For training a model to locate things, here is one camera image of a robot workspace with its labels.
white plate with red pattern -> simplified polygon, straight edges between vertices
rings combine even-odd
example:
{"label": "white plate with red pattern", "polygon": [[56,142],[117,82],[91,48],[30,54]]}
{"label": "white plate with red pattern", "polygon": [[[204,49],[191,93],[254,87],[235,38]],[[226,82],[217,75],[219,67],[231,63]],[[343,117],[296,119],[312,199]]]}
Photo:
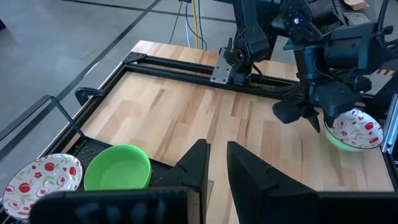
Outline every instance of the white plate with red pattern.
{"label": "white plate with red pattern", "polygon": [[36,159],[8,183],[2,198],[3,207],[8,215],[26,221],[39,198],[50,192],[76,190],[82,175],[80,161],[69,154]]}
{"label": "white plate with red pattern", "polygon": [[383,129],[367,113],[353,109],[335,119],[327,130],[340,142],[358,149],[373,149],[383,142]]}

white cable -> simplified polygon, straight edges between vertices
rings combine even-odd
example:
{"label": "white cable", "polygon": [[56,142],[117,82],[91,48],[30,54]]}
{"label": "white cable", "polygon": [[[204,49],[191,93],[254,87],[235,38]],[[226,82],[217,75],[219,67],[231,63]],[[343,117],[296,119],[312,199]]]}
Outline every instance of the white cable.
{"label": "white cable", "polygon": [[187,18],[185,18],[185,30],[187,32],[187,42],[188,42],[188,47],[191,47],[191,44],[189,42],[189,33],[188,33],[188,21]]}

yellow cable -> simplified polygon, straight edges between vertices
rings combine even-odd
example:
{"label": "yellow cable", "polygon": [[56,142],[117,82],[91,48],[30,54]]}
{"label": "yellow cable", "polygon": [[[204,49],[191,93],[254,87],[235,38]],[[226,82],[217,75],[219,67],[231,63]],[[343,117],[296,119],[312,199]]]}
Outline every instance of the yellow cable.
{"label": "yellow cable", "polygon": [[197,12],[195,10],[195,0],[192,0],[193,20],[195,21],[195,47],[198,48],[198,25],[197,25]]}

wooden tabletop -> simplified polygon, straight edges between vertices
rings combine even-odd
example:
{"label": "wooden tabletop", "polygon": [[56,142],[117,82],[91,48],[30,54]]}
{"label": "wooden tabletop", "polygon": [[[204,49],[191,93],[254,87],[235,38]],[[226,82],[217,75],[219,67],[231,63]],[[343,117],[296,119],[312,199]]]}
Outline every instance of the wooden tabletop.
{"label": "wooden tabletop", "polygon": [[[134,48],[157,57],[215,65],[217,52],[140,41]],[[296,80],[296,68],[261,62],[269,76]],[[211,144],[213,181],[208,223],[238,223],[229,189],[226,143],[236,141],[292,178],[315,190],[393,191],[380,149],[339,151],[305,119],[282,124],[276,100],[127,73],[83,127],[110,144],[133,144],[152,159],[174,165],[198,140]]]}

concrete floor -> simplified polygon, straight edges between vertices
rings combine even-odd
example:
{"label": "concrete floor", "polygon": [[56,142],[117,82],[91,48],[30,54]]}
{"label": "concrete floor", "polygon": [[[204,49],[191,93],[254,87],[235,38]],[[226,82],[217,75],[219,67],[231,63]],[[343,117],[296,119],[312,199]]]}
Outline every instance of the concrete floor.
{"label": "concrete floor", "polygon": [[[0,0],[0,19],[7,25],[0,31],[0,130],[44,94],[58,96],[65,109],[75,114],[80,108],[73,95],[76,88],[98,87],[139,40],[169,42],[180,5],[177,0],[85,1],[96,5],[62,0]],[[369,0],[375,10],[380,3]],[[398,2],[391,1],[387,24],[398,25],[393,14],[397,9]],[[209,17],[202,20],[208,50],[218,50],[234,37],[233,7],[201,0],[201,12]],[[187,45],[184,36],[185,21],[180,17],[172,44]],[[286,41],[278,38],[272,60],[295,63],[292,52],[282,51]],[[51,111],[21,142],[9,141],[22,128],[0,142],[2,150],[14,148],[0,162],[0,192],[65,124],[58,111]]]}

